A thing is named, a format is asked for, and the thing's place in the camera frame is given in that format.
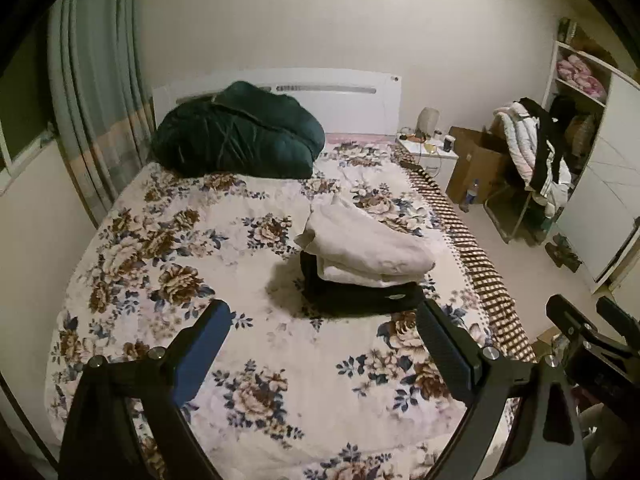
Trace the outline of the brown checkered bed skirt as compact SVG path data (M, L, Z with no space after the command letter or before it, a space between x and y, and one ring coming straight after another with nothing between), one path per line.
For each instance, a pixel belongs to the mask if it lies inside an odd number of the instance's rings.
M488 317L488 324L498 348L509 358L535 362L536 356L515 309L515 301L506 289L501 274L480 247L476 237L458 215L457 209L435 180L399 144L393 144L393 158L404 168L411 185L426 199L440 220L458 255L472 291Z

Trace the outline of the dark slippers on floor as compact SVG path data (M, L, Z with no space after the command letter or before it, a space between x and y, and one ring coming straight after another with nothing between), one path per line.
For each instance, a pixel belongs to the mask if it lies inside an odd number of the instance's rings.
M552 241L544 244L547 255L560 268L566 266L572 273L576 273L582 262L572 251L565 236L558 233L552 236Z

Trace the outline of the brown cardboard box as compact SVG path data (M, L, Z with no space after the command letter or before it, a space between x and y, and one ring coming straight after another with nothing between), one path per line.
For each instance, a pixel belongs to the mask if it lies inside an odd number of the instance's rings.
M510 160L506 141L488 131L451 127L454 152L458 161L446 192L450 200L460 204L474 180L478 181L475 203L483 203L498 190L506 163Z

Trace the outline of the beige bedside lamp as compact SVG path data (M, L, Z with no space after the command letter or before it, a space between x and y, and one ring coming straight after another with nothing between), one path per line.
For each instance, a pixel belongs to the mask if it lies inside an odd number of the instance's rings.
M439 110L433 107L424 107L416 120L416 133L421 136L434 136L439 121Z

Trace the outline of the white bedside table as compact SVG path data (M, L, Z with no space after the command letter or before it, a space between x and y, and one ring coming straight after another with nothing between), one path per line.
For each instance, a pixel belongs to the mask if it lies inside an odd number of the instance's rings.
M426 173L435 180L442 191L446 191L458 162L454 151L446 152L438 143L413 142L405 136L398 136L396 141L405 148Z

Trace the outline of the striped green curtain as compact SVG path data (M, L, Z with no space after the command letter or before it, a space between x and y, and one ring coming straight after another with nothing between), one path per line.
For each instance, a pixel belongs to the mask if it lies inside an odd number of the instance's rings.
M56 0L47 46L55 127L81 203L99 224L150 157L138 0Z

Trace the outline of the dark green duvet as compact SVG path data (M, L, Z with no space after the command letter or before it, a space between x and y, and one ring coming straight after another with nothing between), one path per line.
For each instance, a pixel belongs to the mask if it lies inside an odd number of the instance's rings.
M171 110L152 136L153 157L181 177L233 172L308 179L326 143L313 114L286 94L235 81Z

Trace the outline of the white wardrobe with shelves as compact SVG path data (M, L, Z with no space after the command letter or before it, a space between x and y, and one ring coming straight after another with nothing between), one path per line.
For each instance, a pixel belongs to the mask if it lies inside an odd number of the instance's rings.
M558 76L556 62L571 54L601 81L604 102ZM567 101L572 114L563 133L572 187L556 225L596 290L639 250L639 83L576 21L561 18L542 105Z

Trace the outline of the white bed headboard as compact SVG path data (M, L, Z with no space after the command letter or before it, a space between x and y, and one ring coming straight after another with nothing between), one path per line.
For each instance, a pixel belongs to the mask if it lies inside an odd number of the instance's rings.
M399 130L402 79L347 68L223 70L171 82L152 90L155 122L180 103L214 96L235 81L292 96L328 133L394 136Z

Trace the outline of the pink folded bedding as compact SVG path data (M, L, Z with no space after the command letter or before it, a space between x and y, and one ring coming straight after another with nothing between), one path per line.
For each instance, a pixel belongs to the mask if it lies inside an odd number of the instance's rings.
M556 62L556 71L562 80L584 92L590 98L600 102L606 100L606 90L603 84L578 55L571 54L567 58L561 58Z

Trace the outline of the cream white garment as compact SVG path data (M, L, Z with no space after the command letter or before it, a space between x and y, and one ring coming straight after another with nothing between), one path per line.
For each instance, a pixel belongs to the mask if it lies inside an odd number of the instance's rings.
M420 282L436 266L431 249L393 230L335 194L311 206L299 248L316 258L323 281L386 288Z

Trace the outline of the plastic water bottle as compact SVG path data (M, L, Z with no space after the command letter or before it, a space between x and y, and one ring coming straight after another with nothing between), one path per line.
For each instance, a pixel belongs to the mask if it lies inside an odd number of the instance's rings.
M475 202L478 194L478 190L480 189L480 180L474 179L469 187L466 189L462 202L459 207L463 212L468 212L471 208L472 203Z

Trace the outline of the chair with piled clothes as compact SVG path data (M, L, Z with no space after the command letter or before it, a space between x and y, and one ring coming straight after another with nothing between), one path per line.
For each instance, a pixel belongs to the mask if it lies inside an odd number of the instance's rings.
M494 111L489 133L506 144L509 160L484 211L505 243L536 211L533 238L541 243L567 204L572 183L556 120L536 101L521 98Z

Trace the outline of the black garment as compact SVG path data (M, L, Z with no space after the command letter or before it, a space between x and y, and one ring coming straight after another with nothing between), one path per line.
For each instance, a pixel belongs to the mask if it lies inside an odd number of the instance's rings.
M375 288L342 284L320 278L317 257L301 252L300 268L304 277L303 294L320 312L334 316L394 314L414 310L425 300L416 282Z

